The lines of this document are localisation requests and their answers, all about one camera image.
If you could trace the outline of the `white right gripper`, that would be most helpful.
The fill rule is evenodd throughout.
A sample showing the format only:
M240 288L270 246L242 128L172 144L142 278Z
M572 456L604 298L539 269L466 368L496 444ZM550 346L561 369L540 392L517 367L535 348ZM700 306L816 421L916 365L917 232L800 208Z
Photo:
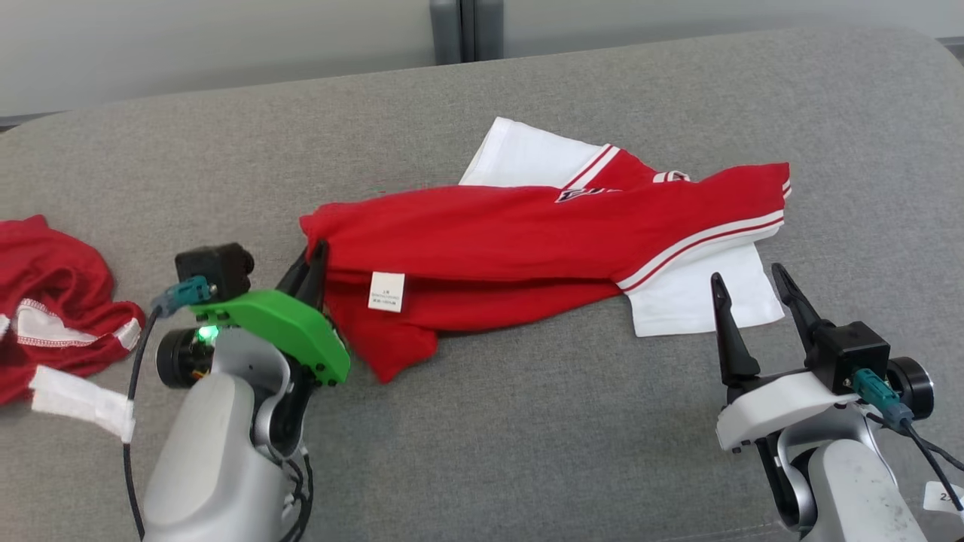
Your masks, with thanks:
M780 301L792 313L807 355L815 347L816 331L833 328L798 287L780 262L771 265ZM760 380L760 364L743 342L732 315L732 298L720 273L710 277L721 382L732 390L746 390ZM790 446L814 440L861 440L861 413L850 407L858 395L837 395L812 373L782 375L758 390L746 392L718 415L715 427L720 449L731 450L748 441L789 430Z

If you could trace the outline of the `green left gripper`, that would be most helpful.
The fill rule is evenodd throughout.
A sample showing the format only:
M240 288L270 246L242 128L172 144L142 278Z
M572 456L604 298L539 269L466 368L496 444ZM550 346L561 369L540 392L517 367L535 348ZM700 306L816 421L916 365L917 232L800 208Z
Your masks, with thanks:
M306 254L301 251L295 258L276 291L250 291L224 302L192 305L189 310L212 325L247 330L309 367L323 385L339 385L346 381L351 361L347 347L320 312L324 311L327 241L319 240L307 259Z

